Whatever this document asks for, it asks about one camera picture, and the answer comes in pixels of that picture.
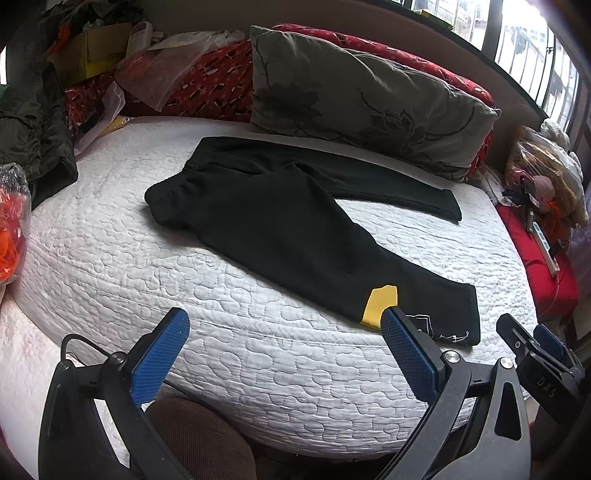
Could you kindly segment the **black pants with yellow patch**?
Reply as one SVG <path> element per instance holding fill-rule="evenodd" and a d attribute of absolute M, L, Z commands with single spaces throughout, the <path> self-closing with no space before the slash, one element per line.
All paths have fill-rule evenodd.
<path fill-rule="evenodd" d="M 197 236 L 349 322 L 378 328 L 383 311 L 396 306 L 438 341 L 480 342 L 474 286 L 394 254 L 342 209 L 345 200 L 379 203 L 458 223 L 462 212 L 447 189 L 328 152 L 207 137 L 144 198 L 159 225 Z"/>

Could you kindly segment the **red cushion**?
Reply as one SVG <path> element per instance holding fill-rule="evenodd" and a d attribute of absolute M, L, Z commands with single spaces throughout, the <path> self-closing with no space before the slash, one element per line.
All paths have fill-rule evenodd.
<path fill-rule="evenodd" d="M 515 208 L 496 205 L 524 264 L 536 312 L 543 321 L 563 319 L 573 313 L 580 300 L 578 283 L 568 256 L 557 256 L 559 272 L 552 276 L 544 256 Z"/>

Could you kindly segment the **brown stool cushion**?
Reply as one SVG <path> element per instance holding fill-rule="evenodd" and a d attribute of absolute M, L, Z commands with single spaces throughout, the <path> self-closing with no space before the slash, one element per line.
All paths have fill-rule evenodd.
<path fill-rule="evenodd" d="M 187 399 L 168 397 L 154 401 L 145 414 L 193 478 L 256 478 L 256 460 L 249 443 L 211 409 Z"/>

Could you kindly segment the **cluttered toys pile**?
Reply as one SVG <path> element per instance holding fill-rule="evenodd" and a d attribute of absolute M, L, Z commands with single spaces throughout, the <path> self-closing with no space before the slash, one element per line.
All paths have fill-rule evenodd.
<path fill-rule="evenodd" d="M 589 223 L 581 162 L 555 121 L 544 120 L 538 130 L 516 128 L 504 184 L 503 195 L 523 212 L 525 231 L 555 278 L 558 254 L 575 228 Z"/>

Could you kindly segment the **orange items in plastic bag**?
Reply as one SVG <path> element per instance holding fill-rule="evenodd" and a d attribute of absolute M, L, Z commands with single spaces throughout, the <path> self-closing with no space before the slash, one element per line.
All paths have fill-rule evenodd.
<path fill-rule="evenodd" d="M 30 227 L 31 194 L 24 169 L 9 163 L 1 166 L 1 289 L 20 274 Z"/>

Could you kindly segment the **white quilted mattress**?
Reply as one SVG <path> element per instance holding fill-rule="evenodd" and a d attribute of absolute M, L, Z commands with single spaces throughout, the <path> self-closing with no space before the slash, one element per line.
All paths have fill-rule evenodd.
<path fill-rule="evenodd" d="M 402 447 L 425 412 L 382 336 L 271 287 L 197 239 L 156 224 L 144 200 L 209 136 L 242 123 L 143 118 L 96 140 L 77 181 L 34 210 L 20 277 L 1 304 L 1 429 L 37 468 L 62 338 L 87 363 L 126 351 L 172 307 L 190 336 L 168 385 L 243 435 L 295 454 L 361 460 Z"/>

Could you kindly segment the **grey floral pillow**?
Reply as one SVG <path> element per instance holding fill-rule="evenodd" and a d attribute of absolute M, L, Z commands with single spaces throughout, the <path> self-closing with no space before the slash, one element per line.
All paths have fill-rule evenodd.
<path fill-rule="evenodd" d="M 444 80 L 328 40 L 250 28 L 252 124 L 464 180 L 501 112 Z"/>

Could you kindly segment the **dark green jacket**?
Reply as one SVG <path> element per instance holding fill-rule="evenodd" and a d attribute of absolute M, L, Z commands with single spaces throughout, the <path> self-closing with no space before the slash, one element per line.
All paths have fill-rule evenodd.
<path fill-rule="evenodd" d="M 53 64 L 1 95 L 1 162 L 22 167 L 33 208 L 77 181 L 66 98 Z"/>

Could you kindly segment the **window with bars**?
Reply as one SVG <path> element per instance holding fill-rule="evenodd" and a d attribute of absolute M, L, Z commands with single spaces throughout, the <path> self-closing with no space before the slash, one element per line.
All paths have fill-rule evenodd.
<path fill-rule="evenodd" d="M 403 1 L 494 60 L 564 131 L 571 130 L 581 75 L 531 1 Z"/>

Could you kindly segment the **clear plastic bag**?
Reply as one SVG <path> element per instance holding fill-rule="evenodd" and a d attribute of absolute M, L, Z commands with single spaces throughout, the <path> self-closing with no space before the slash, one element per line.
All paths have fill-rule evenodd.
<path fill-rule="evenodd" d="M 123 90 L 160 112 L 202 56 L 242 40 L 245 33 L 239 30 L 173 34 L 125 58 L 117 66 L 115 80 Z"/>

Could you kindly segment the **red patterned blanket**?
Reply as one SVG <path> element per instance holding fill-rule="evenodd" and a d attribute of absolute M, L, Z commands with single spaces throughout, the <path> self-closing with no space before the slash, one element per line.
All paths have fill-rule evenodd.
<path fill-rule="evenodd" d="M 491 94 L 477 83 L 406 51 L 353 35 L 304 25 L 280 24 L 272 29 L 318 37 L 342 48 L 394 60 L 444 80 L 485 104 L 497 108 Z M 161 114 L 252 124 L 252 93 L 252 41 L 249 38 L 202 56 L 184 75 L 162 108 Z M 486 137 L 466 178 L 485 161 L 493 131 L 494 127 Z"/>

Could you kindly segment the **yellow cardboard box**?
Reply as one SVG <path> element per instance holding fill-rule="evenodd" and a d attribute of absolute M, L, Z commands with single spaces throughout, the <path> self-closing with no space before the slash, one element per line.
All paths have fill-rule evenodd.
<path fill-rule="evenodd" d="M 61 85 L 70 87 L 115 67 L 125 57 L 130 30 L 129 23 L 93 28 L 53 49 L 48 60 Z"/>

